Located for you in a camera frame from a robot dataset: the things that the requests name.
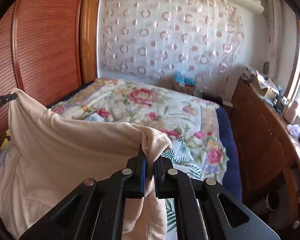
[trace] fabric fold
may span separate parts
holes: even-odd
[[[0,168],[0,216],[15,238],[86,178],[107,179],[125,168],[140,144],[147,158],[146,197],[126,201],[122,239],[165,238],[165,203],[155,197],[152,176],[154,161],[171,148],[165,134],[125,122],[65,119],[22,90],[12,93],[18,96],[9,106],[14,146]]]

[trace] yellow cloth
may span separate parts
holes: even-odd
[[[18,239],[86,178],[102,180],[147,157],[146,197],[126,202],[122,239],[164,239],[164,200],[154,193],[153,163],[169,138],[153,128],[129,123],[70,120],[51,112],[19,89],[10,102],[9,130],[14,146],[0,168],[0,216]]]

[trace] silver screw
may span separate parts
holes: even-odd
[[[216,184],[216,180],[213,179],[213,178],[207,178],[207,179],[206,179],[206,183],[207,183],[208,185],[210,185],[210,186],[213,186],[213,185]]]
[[[130,175],[132,173],[132,170],[130,170],[130,169],[124,169],[124,170],[122,170],[122,173],[124,175]]]
[[[93,179],[86,179],[84,182],[84,185],[86,185],[87,187],[92,186],[94,183]]]
[[[176,169],[169,169],[169,170],[168,170],[168,173],[169,173],[170,175],[177,175],[177,174],[178,174],[178,171],[177,171]]]

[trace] navy blue mattress edge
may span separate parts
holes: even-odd
[[[242,201],[238,150],[234,141],[230,120],[226,111],[221,106],[216,112],[219,124],[219,138],[222,145],[226,148],[226,154],[229,157],[227,171],[223,176],[222,185],[238,200]]]

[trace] window curtain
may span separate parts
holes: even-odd
[[[281,47],[282,38],[282,12],[280,0],[268,0],[270,40],[266,60],[269,62],[268,77],[271,80],[277,79],[277,59]]]

